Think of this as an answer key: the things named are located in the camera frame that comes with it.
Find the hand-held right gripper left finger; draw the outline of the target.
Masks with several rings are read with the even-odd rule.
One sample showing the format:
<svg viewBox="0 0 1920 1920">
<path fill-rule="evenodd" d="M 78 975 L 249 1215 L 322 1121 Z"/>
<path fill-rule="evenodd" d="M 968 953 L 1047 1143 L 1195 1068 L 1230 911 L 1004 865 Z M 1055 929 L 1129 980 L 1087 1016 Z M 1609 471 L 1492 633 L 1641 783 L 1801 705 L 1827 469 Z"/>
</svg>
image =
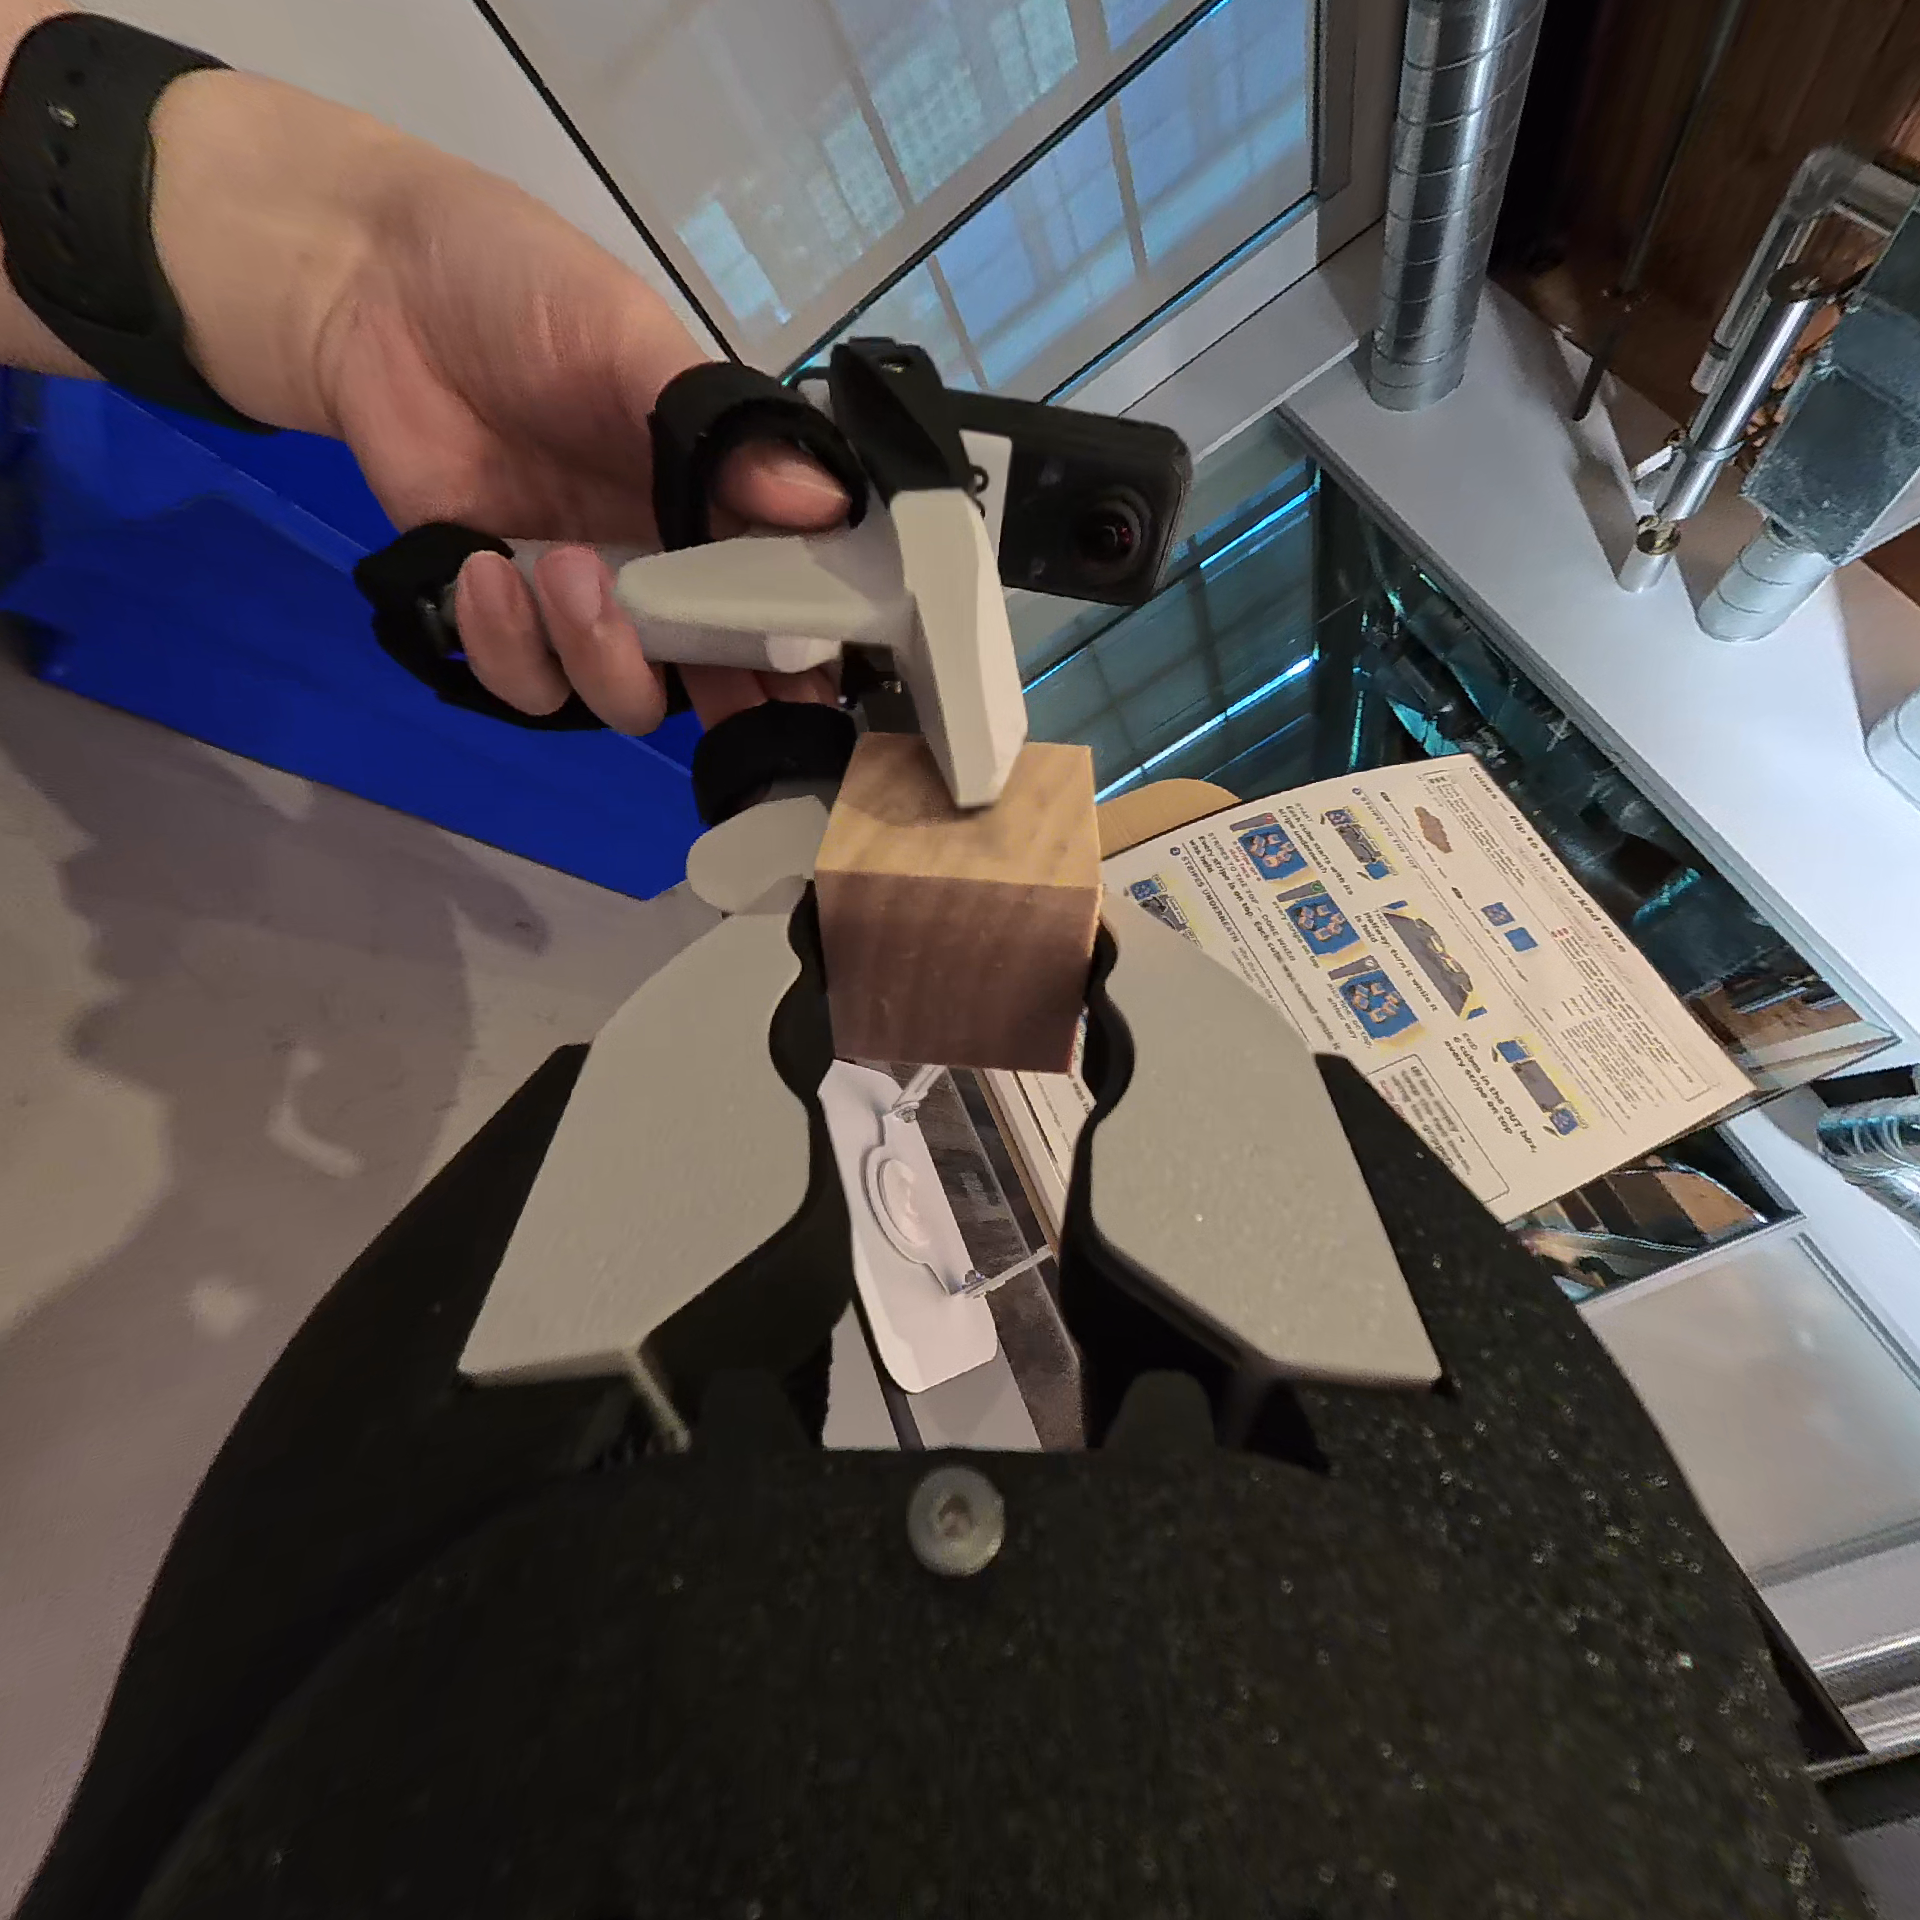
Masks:
<svg viewBox="0 0 1920 1920">
<path fill-rule="evenodd" d="M 831 1065 L 809 896 L 767 896 L 646 977 L 583 1055 L 462 1376 L 615 1378 L 686 1442 L 721 1376 L 769 1374 L 819 1434 L 852 1301 Z"/>
</svg>

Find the short silver cylinder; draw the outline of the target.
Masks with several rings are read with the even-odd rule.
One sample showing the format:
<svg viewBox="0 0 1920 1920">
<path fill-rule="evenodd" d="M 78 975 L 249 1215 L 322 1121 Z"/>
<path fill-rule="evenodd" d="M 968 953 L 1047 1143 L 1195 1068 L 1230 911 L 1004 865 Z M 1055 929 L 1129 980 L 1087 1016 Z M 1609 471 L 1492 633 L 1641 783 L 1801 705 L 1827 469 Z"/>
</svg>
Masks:
<svg viewBox="0 0 1920 1920">
<path fill-rule="evenodd" d="M 1762 639 L 1776 633 L 1835 569 L 1834 560 L 1803 543 L 1776 518 L 1764 518 L 1702 601 L 1696 624 L 1722 641 Z"/>
</svg>

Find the silver spiral duct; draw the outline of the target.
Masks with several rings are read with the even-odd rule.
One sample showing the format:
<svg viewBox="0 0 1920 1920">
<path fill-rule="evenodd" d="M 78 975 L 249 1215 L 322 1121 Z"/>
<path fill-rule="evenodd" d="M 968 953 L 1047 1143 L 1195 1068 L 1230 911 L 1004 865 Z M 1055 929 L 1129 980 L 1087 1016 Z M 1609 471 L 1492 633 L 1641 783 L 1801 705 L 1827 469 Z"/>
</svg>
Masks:
<svg viewBox="0 0 1920 1920">
<path fill-rule="evenodd" d="M 1545 1 L 1410 1 L 1366 383 L 1417 413 L 1467 370 Z"/>
</svg>

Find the printed instruction sheet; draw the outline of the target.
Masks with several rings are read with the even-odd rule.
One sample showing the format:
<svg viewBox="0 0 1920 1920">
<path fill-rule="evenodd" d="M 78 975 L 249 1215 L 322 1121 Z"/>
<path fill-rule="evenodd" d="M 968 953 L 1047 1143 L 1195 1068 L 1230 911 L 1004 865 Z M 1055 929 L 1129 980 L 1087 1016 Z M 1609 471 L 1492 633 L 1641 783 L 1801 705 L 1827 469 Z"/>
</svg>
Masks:
<svg viewBox="0 0 1920 1920">
<path fill-rule="evenodd" d="M 1505 1222 L 1761 1095 L 1467 753 L 1242 800 L 1104 877 L 1355 1065 Z"/>
</svg>

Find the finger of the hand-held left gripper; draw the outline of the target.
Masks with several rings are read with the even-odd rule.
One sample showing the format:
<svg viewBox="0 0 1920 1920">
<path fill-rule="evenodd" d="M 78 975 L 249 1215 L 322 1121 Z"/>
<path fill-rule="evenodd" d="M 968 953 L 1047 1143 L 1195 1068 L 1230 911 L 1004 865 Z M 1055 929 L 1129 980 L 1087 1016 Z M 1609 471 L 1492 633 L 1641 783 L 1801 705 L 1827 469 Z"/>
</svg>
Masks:
<svg viewBox="0 0 1920 1920">
<path fill-rule="evenodd" d="M 811 882 L 833 807 L 819 790 L 758 800 L 689 849 L 689 888 L 732 916 L 772 896 L 793 905 Z"/>
<path fill-rule="evenodd" d="M 897 662 L 929 750 L 961 809 L 993 807 L 1027 743 L 1027 708 L 999 560 L 963 488 L 895 496 L 915 638 Z"/>
</svg>

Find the window with white frame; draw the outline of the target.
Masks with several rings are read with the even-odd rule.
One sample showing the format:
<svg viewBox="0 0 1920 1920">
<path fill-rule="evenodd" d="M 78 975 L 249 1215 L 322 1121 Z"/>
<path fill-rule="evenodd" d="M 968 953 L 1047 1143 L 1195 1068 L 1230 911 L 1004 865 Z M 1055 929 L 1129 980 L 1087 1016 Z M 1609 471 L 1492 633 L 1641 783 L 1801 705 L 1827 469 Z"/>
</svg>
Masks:
<svg viewBox="0 0 1920 1920">
<path fill-rule="evenodd" d="M 889 333 L 958 386 L 1113 407 L 1378 218 L 1408 12 L 475 8 L 722 351 Z"/>
</svg>

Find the grey rectangular air duct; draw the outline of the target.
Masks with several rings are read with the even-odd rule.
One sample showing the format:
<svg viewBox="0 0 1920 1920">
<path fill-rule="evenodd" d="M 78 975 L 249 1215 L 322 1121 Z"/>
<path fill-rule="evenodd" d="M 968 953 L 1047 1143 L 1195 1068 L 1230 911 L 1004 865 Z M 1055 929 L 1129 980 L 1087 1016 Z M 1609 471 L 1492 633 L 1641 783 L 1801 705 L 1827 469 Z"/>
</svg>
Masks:
<svg viewBox="0 0 1920 1920">
<path fill-rule="evenodd" d="M 1919 213 L 1916 173 L 1842 152 L 1854 172 L 1832 210 L 1879 223 L 1889 238 L 1842 305 L 1745 498 L 1764 518 L 1745 550 L 1764 581 L 1799 592 L 1919 518 Z"/>
</svg>

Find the black smartwatch band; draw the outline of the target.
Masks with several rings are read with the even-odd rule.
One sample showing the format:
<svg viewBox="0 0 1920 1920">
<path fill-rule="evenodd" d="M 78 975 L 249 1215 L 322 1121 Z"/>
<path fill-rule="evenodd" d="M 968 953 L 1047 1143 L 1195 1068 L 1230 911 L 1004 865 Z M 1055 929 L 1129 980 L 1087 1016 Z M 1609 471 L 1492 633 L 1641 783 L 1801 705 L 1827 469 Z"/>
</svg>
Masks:
<svg viewBox="0 0 1920 1920">
<path fill-rule="evenodd" d="M 171 85 L 212 70 L 227 61 L 110 15 L 30 26 L 2 87 L 4 269 L 103 382 L 270 437 L 207 382 L 153 238 L 153 112 Z"/>
</svg>

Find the blue-taped wooden cube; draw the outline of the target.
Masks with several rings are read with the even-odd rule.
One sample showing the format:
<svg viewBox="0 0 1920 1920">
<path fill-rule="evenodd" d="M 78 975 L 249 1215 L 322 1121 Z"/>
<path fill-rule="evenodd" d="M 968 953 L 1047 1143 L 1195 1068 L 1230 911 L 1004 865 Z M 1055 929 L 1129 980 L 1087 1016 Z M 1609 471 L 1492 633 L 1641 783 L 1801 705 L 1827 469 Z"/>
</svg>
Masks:
<svg viewBox="0 0 1920 1920">
<path fill-rule="evenodd" d="M 814 894 L 839 1060 L 1067 1072 L 1102 894 L 1091 750 L 1031 741 L 963 810 L 924 737 L 867 733 Z"/>
</svg>

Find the wooden clipboard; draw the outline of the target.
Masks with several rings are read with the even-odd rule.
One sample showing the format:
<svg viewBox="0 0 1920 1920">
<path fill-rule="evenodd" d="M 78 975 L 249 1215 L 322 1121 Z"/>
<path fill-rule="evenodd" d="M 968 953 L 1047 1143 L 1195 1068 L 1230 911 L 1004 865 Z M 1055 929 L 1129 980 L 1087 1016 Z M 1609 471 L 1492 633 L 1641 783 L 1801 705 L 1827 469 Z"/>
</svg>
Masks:
<svg viewBox="0 0 1920 1920">
<path fill-rule="evenodd" d="M 1230 788 L 1195 776 L 1142 783 L 1095 805 L 1100 855 L 1104 858 L 1115 857 L 1204 821 L 1234 801 Z"/>
</svg>

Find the person's left hand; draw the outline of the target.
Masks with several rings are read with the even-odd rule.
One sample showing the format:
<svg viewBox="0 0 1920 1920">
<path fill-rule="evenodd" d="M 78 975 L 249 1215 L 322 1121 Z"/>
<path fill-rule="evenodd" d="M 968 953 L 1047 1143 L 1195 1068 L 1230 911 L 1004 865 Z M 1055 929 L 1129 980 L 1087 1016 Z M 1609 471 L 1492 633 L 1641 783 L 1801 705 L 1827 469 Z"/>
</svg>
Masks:
<svg viewBox="0 0 1920 1920">
<path fill-rule="evenodd" d="M 462 566 L 472 672 L 522 713 L 580 700 L 657 730 L 665 676 L 599 548 L 657 543 L 650 415 L 706 361 L 665 301 L 515 182 L 274 79 L 180 77 L 151 137 L 155 247 L 210 388 L 351 446 L 401 529 L 537 541 L 532 578 Z"/>
</svg>

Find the silver metal pipe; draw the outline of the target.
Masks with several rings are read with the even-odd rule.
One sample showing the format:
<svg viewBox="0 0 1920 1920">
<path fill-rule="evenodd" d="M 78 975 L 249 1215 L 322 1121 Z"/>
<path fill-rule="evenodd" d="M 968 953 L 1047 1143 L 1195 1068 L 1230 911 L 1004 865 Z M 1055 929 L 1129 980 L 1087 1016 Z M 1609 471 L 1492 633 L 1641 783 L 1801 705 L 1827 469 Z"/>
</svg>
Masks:
<svg viewBox="0 0 1920 1920">
<path fill-rule="evenodd" d="M 1834 290 L 1823 277 L 1780 268 L 1742 304 L 1734 340 L 1710 346 L 1708 386 L 1692 421 L 1631 471 L 1643 512 L 1617 572 L 1626 592 L 1643 592 L 1662 581 L 1688 521 L 1739 453 L 1780 370 L 1832 298 Z"/>
</svg>

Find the blue plastic bin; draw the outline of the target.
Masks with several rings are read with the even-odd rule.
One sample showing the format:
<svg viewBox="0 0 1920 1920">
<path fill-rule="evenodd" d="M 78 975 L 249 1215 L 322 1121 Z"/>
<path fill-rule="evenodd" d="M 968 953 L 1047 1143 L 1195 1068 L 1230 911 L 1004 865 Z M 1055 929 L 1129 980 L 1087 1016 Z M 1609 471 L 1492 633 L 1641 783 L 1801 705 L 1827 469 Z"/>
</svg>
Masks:
<svg viewBox="0 0 1920 1920">
<path fill-rule="evenodd" d="M 683 879 L 698 725 L 546 733 L 439 703 L 353 585 L 394 525 L 343 446 L 8 370 L 2 456 L 4 614 L 40 678 L 625 896 Z"/>
</svg>

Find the white stand base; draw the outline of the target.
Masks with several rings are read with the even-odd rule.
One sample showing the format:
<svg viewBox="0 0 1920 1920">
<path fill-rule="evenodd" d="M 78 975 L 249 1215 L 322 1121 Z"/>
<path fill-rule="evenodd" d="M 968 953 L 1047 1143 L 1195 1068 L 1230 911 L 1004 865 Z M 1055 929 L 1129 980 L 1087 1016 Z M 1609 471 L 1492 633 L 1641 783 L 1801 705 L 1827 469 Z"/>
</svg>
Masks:
<svg viewBox="0 0 1920 1920">
<path fill-rule="evenodd" d="M 880 1369 L 905 1392 L 974 1372 L 999 1349 L 987 1284 L 922 1126 L 887 1074 L 835 1062 L 822 1103 L 849 1199 L 856 1294 Z"/>
</svg>

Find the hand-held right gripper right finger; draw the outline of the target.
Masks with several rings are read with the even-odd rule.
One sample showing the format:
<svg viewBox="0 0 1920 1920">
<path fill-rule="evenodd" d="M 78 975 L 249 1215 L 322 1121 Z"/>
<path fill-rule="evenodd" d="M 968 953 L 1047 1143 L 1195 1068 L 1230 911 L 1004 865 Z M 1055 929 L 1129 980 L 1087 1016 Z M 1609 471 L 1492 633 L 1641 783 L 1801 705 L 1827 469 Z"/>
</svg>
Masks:
<svg viewBox="0 0 1920 1920">
<path fill-rule="evenodd" d="M 1058 1249 L 1089 1442 L 1183 1376 L 1230 1444 L 1302 1385 L 1426 1394 L 1444 1366 L 1297 1025 L 1146 911 L 1104 911 Z"/>
</svg>

